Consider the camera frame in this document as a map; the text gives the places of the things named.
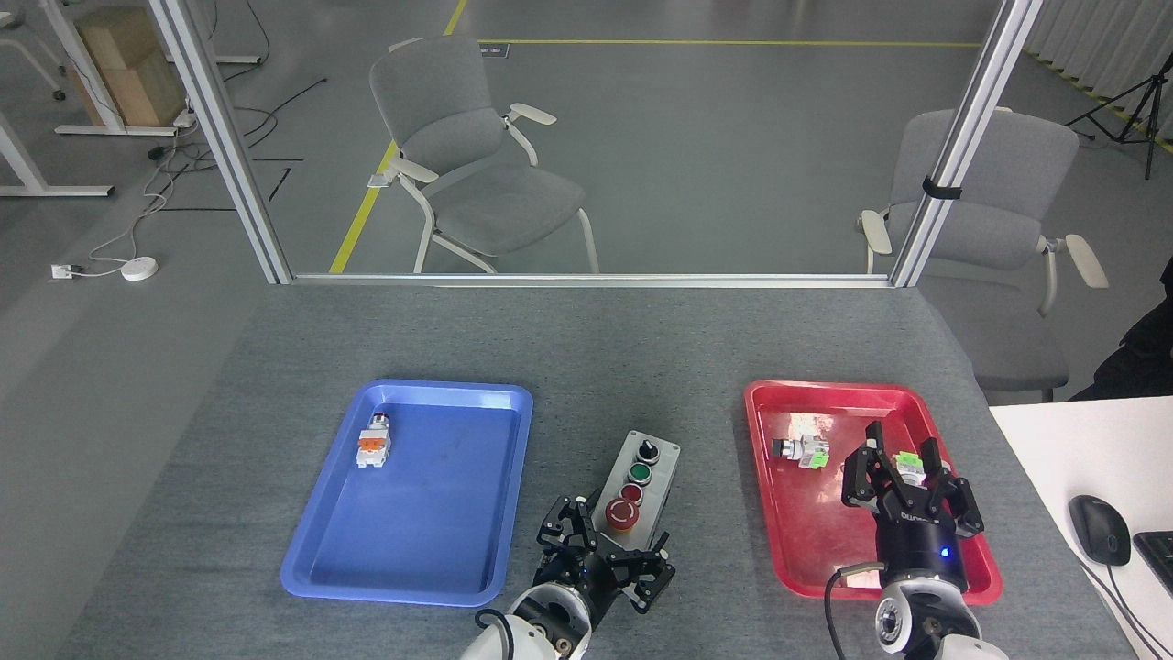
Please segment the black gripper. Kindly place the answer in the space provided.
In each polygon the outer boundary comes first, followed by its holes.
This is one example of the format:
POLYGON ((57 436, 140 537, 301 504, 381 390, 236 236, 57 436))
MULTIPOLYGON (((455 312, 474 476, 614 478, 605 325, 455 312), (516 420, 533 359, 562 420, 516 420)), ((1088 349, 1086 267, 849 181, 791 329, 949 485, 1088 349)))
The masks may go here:
POLYGON ((983 535, 984 522, 972 489, 941 460, 937 438, 920 445, 923 477, 913 488, 911 520, 896 511, 909 510, 909 485, 884 455, 880 419, 868 423, 865 443, 843 464, 841 501, 863 506, 876 519, 877 560, 884 563, 880 584, 931 578, 968 588, 960 540, 983 535))
POLYGON ((586 613, 581 615, 581 608, 568 604, 562 592, 545 588, 535 597, 535 622, 545 630, 596 628, 619 593, 637 613, 646 614, 677 572, 663 550, 669 538, 663 532, 650 550, 598 544, 592 501, 584 496, 555 501, 537 535, 542 559, 535 585, 569 588, 586 613))

